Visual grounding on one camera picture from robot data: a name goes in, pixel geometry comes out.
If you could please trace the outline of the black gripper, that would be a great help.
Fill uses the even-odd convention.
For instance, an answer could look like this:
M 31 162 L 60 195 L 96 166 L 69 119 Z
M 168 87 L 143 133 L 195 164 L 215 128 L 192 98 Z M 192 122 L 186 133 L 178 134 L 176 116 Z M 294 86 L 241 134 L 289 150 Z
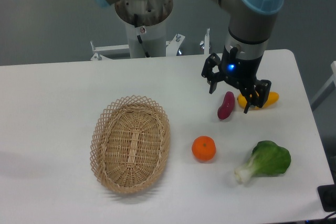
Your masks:
M 203 65 L 202 77 L 207 79 L 209 93 L 212 94 L 221 81 L 239 89 L 246 99 L 244 113 L 250 108 L 262 108 L 268 100 L 271 81 L 258 80 L 256 77 L 263 55 L 255 59 L 240 59 L 237 47 L 225 47 L 222 59 L 216 54 L 210 54 Z M 219 72 L 214 73 L 213 68 L 218 67 Z

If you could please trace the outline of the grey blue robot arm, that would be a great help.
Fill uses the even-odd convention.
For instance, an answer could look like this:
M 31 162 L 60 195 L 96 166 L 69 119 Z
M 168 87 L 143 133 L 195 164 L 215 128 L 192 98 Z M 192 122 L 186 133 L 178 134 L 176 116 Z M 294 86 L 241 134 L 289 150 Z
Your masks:
M 245 111 L 262 108 L 271 83 L 258 80 L 256 73 L 284 0 L 212 0 L 230 14 L 223 54 L 210 54 L 202 76 L 210 92 L 224 81 L 246 99 Z M 96 0 L 100 6 L 115 6 L 118 16 L 131 26 L 130 54 L 135 58 L 166 55 L 164 30 L 158 36 L 152 28 L 164 23 L 172 12 L 172 0 Z

